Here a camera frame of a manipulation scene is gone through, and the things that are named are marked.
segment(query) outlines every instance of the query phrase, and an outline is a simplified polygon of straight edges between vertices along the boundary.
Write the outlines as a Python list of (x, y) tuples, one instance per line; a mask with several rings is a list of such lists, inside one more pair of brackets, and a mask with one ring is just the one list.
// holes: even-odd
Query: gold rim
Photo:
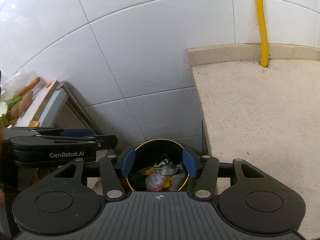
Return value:
[[(158, 138), (158, 139), (153, 139), (153, 140), (150, 140), (150, 141), (147, 141), (147, 142), (141, 144), (141, 145), (138, 146), (135, 150), (138, 150), (141, 146), (145, 145), (146, 143), (149, 143), (149, 142), (152, 142), (152, 141), (159, 141), (159, 140), (165, 140), (165, 141), (174, 142), (174, 143), (178, 144), (178, 145), (183, 149), (183, 146), (182, 146), (180, 143), (176, 142), (176, 141), (173, 141), (173, 140), (170, 140), (170, 139), (161, 139), (161, 138)], [(183, 189), (183, 187), (187, 184), (188, 179), (189, 179), (189, 173), (188, 173), (188, 176), (187, 176), (187, 178), (186, 178), (186, 181), (185, 181), (185, 182), (183, 183), (183, 185), (178, 189), (178, 191), (180, 191), (180, 190)], [(133, 189), (133, 188), (131, 187), (131, 185), (130, 185), (130, 182), (129, 182), (129, 180), (128, 180), (128, 177), (126, 178), (126, 180), (127, 180), (128, 185), (129, 185), (129, 188), (130, 188), (132, 191), (134, 191), (134, 189)]]

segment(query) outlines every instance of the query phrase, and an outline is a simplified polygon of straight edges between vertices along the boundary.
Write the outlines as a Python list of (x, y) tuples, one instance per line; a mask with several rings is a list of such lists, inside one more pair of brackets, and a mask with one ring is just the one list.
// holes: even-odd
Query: yellow hose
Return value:
[(260, 65), (263, 67), (267, 67), (268, 66), (268, 38), (267, 38), (266, 22), (264, 20), (262, 0), (256, 0), (256, 9), (257, 9), (257, 16), (258, 16), (259, 31), (260, 31), (260, 41), (261, 41)]

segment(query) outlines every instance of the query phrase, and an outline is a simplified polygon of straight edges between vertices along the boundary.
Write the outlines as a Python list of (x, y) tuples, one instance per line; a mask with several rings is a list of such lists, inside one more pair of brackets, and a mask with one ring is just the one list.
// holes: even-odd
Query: trash can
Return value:
[[(170, 158), (175, 165), (181, 164), (182, 150), (182, 145), (170, 139), (153, 139), (137, 147), (135, 150), (135, 160), (127, 177), (127, 183), (130, 189), (132, 191), (146, 191), (146, 176), (144, 177), (144, 183), (142, 184), (142, 180), (140, 183), (137, 183), (133, 175), (137, 171), (148, 166), (153, 166), (155, 163), (160, 163), (166, 158)], [(184, 166), (183, 169), (186, 173), (186, 176), (178, 191), (185, 187), (189, 179), (189, 174)]]

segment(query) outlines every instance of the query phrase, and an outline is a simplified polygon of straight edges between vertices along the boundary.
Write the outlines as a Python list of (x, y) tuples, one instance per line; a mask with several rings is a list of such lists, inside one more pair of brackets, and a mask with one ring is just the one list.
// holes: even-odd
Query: wooden cutting board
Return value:
[(48, 103), (53, 92), (56, 90), (59, 82), (57, 80), (51, 82), (51, 85), (47, 88), (42, 88), (32, 98), (32, 103), (29, 108), (25, 111), (23, 116), (18, 118), (15, 126), (28, 126), (31, 120), (38, 121), (43, 109)]

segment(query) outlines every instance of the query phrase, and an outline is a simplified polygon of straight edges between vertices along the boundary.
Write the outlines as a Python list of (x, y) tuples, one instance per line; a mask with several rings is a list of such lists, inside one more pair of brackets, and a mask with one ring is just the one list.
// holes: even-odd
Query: stone countertop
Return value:
[(242, 158), (298, 192), (307, 206), (299, 231), (318, 238), (320, 61), (274, 59), (268, 68), (253, 60), (231, 61), (191, 68), (211, 155), (221, 162)]

